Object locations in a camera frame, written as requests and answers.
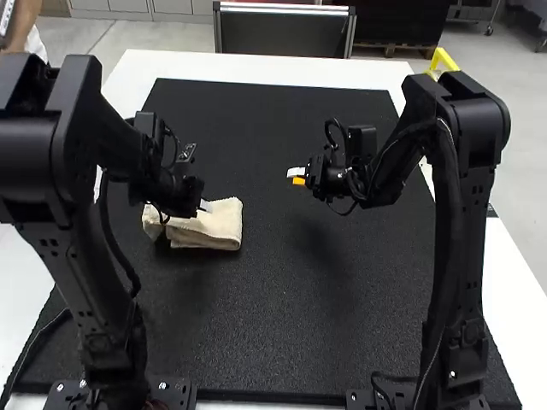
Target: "black cable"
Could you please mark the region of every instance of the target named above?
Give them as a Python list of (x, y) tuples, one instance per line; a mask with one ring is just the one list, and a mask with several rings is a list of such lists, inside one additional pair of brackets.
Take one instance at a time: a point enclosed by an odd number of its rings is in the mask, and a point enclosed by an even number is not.
[(177, 158), (179, 156), (179, 151), (180, 151), (180, 140), (179, 138), (174, 135), (174, 132), (171, 131), (170, 128), (168, 128), (167, 126), (165, 126), (165, 133), (171, 137), (174, 141), (174, 144), (175, 144), (175, 148), (174, 148), (174, 151), (173, 151), (173, 159), (171, 160), (171, 162), (169, 163), (168, 166), (165, 166), (164, 168), (166, 169), (170, 169), (173, 167), (173, 165), (175, 164), (175, 162), (177, 161)]
[(126, 272), (127, 278), (131, 282), (131, 286), (132, 286), (130, 295), (131, 295), (131, 298), (134, 298), (135, 296), (137, 296), (137, 294), (141, 290), (142, 285), (140, 283), (140, 278), (135, 272), (135, 269), (131, 265), (131, 262), (127, 259), (127, 257), (121, 251), (120, 245), (116, 241), (114, 237), (114, 233), (112, 232), (112, 227), (110, 226), (108, 193), (109, 193), (109, 177), (106, 172), (103, 172), (103, 176), (101, 177), (101, 188), (99, 191), (98, 204), (99, 204), (99, 215), (101, 218), (101, 225), (104, 231), (104, 238), (106, 239), (106, 242), (108, 246), (110, 247), (110, 250), (114, 254), (114, 257), (120, 263), (123, 270)]
[(40, 348), (44, 346), (44, 344), (41, 342), (50, 333), (55, 331), (60, 325), (65, 323), (70, 318), (72, 318), (72, 314), (70, 313), (68, 308), (65, 307), (55, 318), (53, 318), (48, 324), (40, 329), (32, 338), (32, 341), (28, 344), (25, 353), (21, 357), (19, 367), (17, 367), (17, 369), (12, 372), (11, 376), (6, 382), (2, 396), (0, 396), (0, 410), (4, 410), (4, 408), (6, 408), (11, 393), (13, 392), (14, 386), (19, 381), (19, 376), (25, 370), (28, 364), (32, 362), (34, 358), (38, 355)]
[(167, 218), (163, 219), (163, 215), (162, 215), (162, 211), (160, 210), (160, 207), (158, 207), (158, 205), (155, 202), (148, 202), (148, 203), (152, 205), (156, 209), (158, 215), (160, 215), (160, 225), (165, 226), (171, 220), (171, 215), (168, 215)]
[(376, 381), (377, 378), (383, 378), (384, 380), (395, 384), (416, 383), (418, 381), (417, 376), (392, 376), (390, 374), (385, 374), (382, 372), (372, 372), (372, 374), (370, 375), (370, 384), (373, 386), (373, 391), (380, 393), (384, 397), (390, 410), (393, 410), (393, 403), (391, 402), (391, 398), (389, 397), (389, 395), (387, 395), (385, 390), (379, 386), (378, 382)]
[(450, 217), (450, 238), (444, 246), (447, 249), (447, 262), (443, 270), (441, 279), (436, 278), (437, 286), (440, 289), (433, 290), (437, 295), (432, 300), (428, 309), (428, 319), (433, 316), (434, 326), (428, 331), (429, 343), (434, 346), (429, 354), (431, 358), (424, 360), (427, 363), (425, 371), (420, 375), (416, 385), (415, 397), (413, 400), (413, 410), (425, 408), (426, 403), (422, 403), (422, 391), (430, 382), (430, 378), (437, 376), (431, 372), (438, 357), (444, 332), (450, 318), (449, 314), (455, 302), (454, 289), (457, 289), (458, 281), (461, 275), (458, 261), (461, 259), (462, 232), (463, 232), (463, 205), (462, 190), (460, 188), (460, 179), (458, 171), (458, 157), (452, 133), (446, 122), (437, 119), (439, 129), (437, 150), (434, 155), (428, 156), (433, 165), (433, 183), (435, 184), (435, 201), (437, 204), (444, 202), (447, 214)]
[(353, 210), (356, 208), (356, 206), (357, 206), (358, 203), (359, 203), (359, 202), (357, 202), (357, 201), (353, 201), (353, 203), (351, 204), (351, 206), (350, 206), (348, 209), (346, 209), (345, 211), (343, 211), (343, 212), (340, 212), (340, 211), (334, 209), (334, 208), (331, 206), (331, 204), (330, 204), (329, 202), (327, 202), (326, 205), (327, 205), (328, 208), (329, 208), (331, 211), (333, 211), (335, 214), (340, 215), (340, 216), (348, 216), (349, 214), (351, 214), (351, 213), (353, 212)]
[(334, 126), (334, 127), (338, 128), (340, 130), (340, 133), (342, 134), (342, 137), (344, 138), (344, 141), (347, 139), (348, 133), (345, 130), (345, 128), (342, 126), (342, 124), (340, 124), (340, 121), (338, 121), (337, 118), (332, 117), (332, 118), (325, 121), (324, 129), (325, 129), (326, 140), (331, 145), (332, 150), (336, 151), (338, 149), (339, 145), (336, 141), (334, 141), (334, 138), (332, 137), (331, 126)]

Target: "towel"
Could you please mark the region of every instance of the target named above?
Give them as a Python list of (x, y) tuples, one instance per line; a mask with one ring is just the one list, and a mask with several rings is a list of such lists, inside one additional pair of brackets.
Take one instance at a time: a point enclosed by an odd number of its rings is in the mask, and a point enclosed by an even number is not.
[(243, 231), (243, 203), (232, 197), (209, 202), (212, 212), (197, 211), (196, 218), (171, 218), (163, 226), (160, 215), (151, 205), (145, 205), (143, 228), (156, 240), (165, 230), (171, 248), (210, 248), (238, 250)]

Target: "cabinet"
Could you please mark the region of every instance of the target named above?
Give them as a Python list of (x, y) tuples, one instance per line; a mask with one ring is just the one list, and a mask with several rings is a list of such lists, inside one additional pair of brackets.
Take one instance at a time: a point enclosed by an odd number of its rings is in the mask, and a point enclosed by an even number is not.
[(194, 15), (213, 15), (213, 0), (191, 0)]
[(136, 21), (213, 22), (213, 0), (44, 0), (68, 5), (72, 17)]
[(110, 11), (108, 0), (70, 0), (73, 9)]
[(191, 0), (154, 0), (154, 11), (156, 13), (191, 15)]
[(148, 13), (146, 0), (109, 0), (112, 11), (134, 11)]

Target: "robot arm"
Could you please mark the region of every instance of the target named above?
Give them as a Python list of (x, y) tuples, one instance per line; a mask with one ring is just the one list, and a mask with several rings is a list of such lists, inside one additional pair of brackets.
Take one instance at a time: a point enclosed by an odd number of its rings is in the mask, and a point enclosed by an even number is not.
[[(482, 398), (488, 340), (482, 315), (482, 266), (488, 198), (501, 151), (509, 138), (503, 102), (465, 73), (445, 73), (438, 83), (426, 75), (403, 83), (405, 110), (383, 148), (376, 152), (371, 126), (325, 125), (330, 152), (300, 169), (303, 183), (327, 203), (351, 197), (354, 206), (393, 204), (423, 156), (432, 165), (436, 198), (432, 299), (423, 323), (421, 371), (412, 391), (392, 397), (365, 395), (381, 408), (440, 409), (487, 406)], [(344, 140), (344, 163), (330, 130)], [(349, 394), (348, 407), (355, 397)]]
[(109, 409), (143, 407), (146, 338), (136, 302), (118, 278), (94, 203), (97, 165), (149, 201), (190, 218), (203, 181), (188, 175), (195, 144), (162, 166), (172, 133), (154, 114), (125, 122), (101, 95), (101, 65), (68, 56), (61, 69), (36, 56), (0, 65), (0, 221), (38, 252), (79, 330), (85, 380)]

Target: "floor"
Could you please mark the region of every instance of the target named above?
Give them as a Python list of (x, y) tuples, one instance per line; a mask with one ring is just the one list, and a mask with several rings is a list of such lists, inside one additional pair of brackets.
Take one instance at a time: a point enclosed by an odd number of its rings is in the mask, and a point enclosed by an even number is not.
[[(94, 54), (103, 64), (103, 81), (126, 49), (215, 50), (210, 25), (40, 17), (38, 29), (52, 65), (60, 65), (66, 54)], [(534, 54), (534, 38), (520, 28), (498, 24), (491, 37), (481, 30), (449, 26), (440, 43), (463, 70), (509, 107), (512, 134), (491, 202), (547, 291), (547, 55)], [(354, 57), (383, 58), (374, 50)], [(396, 59), (409, 61), (417, 73), (428, 66), (414, 52), (398, 53)]]

